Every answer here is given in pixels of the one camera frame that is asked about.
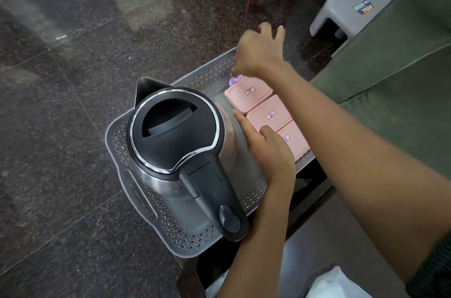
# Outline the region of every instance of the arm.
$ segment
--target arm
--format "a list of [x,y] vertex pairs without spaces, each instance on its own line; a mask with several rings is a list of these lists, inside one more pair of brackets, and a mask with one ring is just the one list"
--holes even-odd
[[247,31],[234,73],[259,77],[284,102],[335,188],[407,281],[451,228],[451,182],[360,124],[282,58],[285,31]]
[[234,114],[249,151],[266,175],[268,187],[217,297],[275,298],[295,184],[295,162],[288,145],[268,126],[263,126],[259,134],[240,113]]

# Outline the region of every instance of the white plastic bag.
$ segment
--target white plastic bag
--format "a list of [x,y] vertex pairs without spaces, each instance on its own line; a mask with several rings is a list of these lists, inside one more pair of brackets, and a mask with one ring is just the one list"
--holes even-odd
[[336,266],[313,282],[306,298],[371,298]]

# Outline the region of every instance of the dark granite floor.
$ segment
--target dark granite floor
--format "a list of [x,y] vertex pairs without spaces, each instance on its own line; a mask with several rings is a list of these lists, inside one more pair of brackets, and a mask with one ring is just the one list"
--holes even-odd
[[325,0],[0,0],[0,295],[176,296],[180,266],[121,190],[104,145],[136,79],[171,83],[262,21],[311,79],[337,45]]

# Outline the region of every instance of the kettle spout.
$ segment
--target kettle spout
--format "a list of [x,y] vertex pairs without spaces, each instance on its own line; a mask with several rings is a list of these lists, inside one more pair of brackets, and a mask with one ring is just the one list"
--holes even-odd
[[166,88],[173,88],[173,86],[150,77],[140,77],[136,82],[135,108],[150,94]]

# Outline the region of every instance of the person's right hand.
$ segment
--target person's right hand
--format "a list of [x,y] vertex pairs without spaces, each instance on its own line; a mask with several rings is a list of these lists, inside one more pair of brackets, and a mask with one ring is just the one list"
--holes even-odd
[[276,189],[291,197],[295,188],[296,167],[290,147],[269,126],[264,125],[259,133],[249,120],[235,109],[233,114],[246,137],[248,150],[265,173],[268,184],[277,184]]
[[248,30],[240,38],[236,48],[236,64],[232,69],[233,77],[244,75],[262,78],[264,71],[277,67],[284,61],[282,55],[284,28],[279,26],[273,39],[269,23],[263,22],[259,27],[260,33]]

